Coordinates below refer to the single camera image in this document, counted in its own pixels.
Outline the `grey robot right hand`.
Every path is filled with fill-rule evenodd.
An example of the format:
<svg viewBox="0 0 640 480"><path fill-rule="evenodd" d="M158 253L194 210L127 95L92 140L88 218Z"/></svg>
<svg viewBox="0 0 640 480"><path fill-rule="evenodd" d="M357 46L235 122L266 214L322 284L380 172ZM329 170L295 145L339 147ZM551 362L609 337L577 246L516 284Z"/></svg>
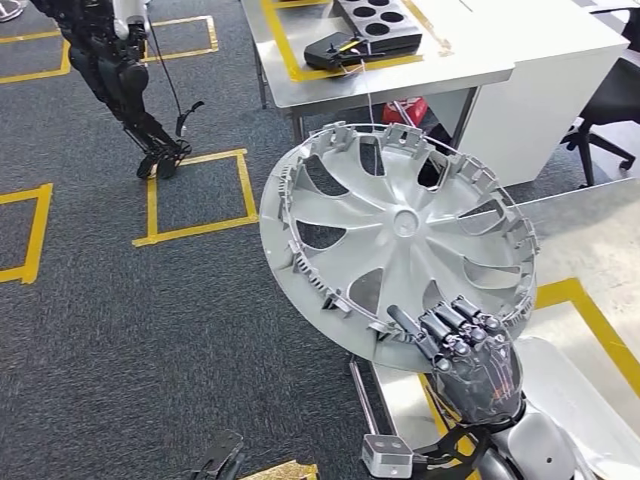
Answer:
<svg viewBox="0 0 640 480"><path fill-rule="evenodd" d="M522 411L521 364L500 319L463 295L416 320L397 305L386 312L426 359L430 388L459 422L501 425Z"/></svg>

